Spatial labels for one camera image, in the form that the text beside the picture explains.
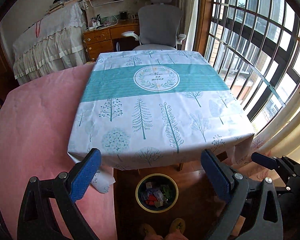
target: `chair armrest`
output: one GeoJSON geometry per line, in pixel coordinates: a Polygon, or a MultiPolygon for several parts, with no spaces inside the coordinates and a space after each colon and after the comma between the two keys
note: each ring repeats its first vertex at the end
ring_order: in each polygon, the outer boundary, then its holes
{"type": "Polygon", "coordinates": [[[177,39],[177,44],[182,44],[182,41],[187,37],[185,34],[179,34],[179,39],[177,39]]]}
{"type": "Polygon", "coordinates": [[[139,36],[136,35],[136,34],[134,33],[134,31],[127,31],[127,32],[122,33],[121,35],[122,35],[122,36],[125,36],[125,37],[134,37],[136,41],[139,40],[139,36]]]}

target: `cable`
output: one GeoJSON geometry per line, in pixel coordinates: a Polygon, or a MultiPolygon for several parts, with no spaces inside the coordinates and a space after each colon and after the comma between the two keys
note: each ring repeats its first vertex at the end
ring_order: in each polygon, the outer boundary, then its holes
{"type": "Polygon", "coordinates": [[[115,15],[113,15],[113,17],[117,20],[117,22],[115,23],[115,24],[112,24],[112,25],[108,25],[108,26],[104,26],[104,27],[102,27],[102,28],[98,28],[98,26],[96,26],[96,27],[94,27],[93,29],[90,29],[89,28],[89,22],[91,21],[91,20],[89,20],[88,21],[88,27],[87,28],[85,28],[85,30],[86,31],[92,31],[92,30],[103,30],[103,29],[106,29],[106,28],[109,28],[109,27],[112,27],[112,26],[115,26],[115,25],[117,25],[118,24],[118,19],[117,19],[117,17],[115,16],[115,15]]]}

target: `wooden floor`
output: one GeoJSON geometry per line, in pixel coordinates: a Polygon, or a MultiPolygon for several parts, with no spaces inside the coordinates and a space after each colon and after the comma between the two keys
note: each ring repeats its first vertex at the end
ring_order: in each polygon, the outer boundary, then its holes
{"type": "Polygon", "coordinates": [[[114,205],[118,240],[142,240],[138,233],[140,224],[151,225],[157,234],[165,237],[175,218],[186,221],[184,235],[189,240],[202,240],[212,224],[217,220],[217,211],[222,203],[213,202],[214,191],[200,162],[184,163],[182,171],[178,166],[141,169],[138,171],[116,170],[114,184],[114,205]],[[138,182],[152,173],[170,176],[178,185],[179,197],[168,211],[159,214],[143,210],[135,199],[138,182]]]}

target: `desk drawer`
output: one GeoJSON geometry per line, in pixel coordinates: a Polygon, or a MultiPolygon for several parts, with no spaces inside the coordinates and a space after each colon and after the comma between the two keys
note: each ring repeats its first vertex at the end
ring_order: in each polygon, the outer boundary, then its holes
{"type": "Polygon", "coordinates": [[[92,61],[93,58],[94,60],[96,60],[100,53],[112,51],[111,41],[102,41],[102,42],[90,44],[87,46],[87,51],[90,59],[92,61]]]}
{"type": "Polygon", "coordinates": [[[121,33],[127,32],[127,31],[134,31],[136,35],[139,35],[139,25],[129,25],[129,26],[122,26],[122,27],[116,27],[110,29],[111,39],[120,39],[124,38],[124,36],[121,35],[121,33]]]}
{"type": "Polygon", "coordinates": [[[109,29],[84,33],[84,40],[87,44],[100,41],[108,41],[111,39],[109,29]]]}

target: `teal stripe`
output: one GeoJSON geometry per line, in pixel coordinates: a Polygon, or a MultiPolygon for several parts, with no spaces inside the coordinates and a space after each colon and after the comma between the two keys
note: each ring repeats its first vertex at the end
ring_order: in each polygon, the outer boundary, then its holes
{"type": "Polygon", "coordinates": [[[147,91],[133,81],[134,74],[146,66],[152,65],[92,71],[81,102],[159,93],[229,90],[210,65],[162,64],[179,74],[179,85],[168,91],[147,91]]]}

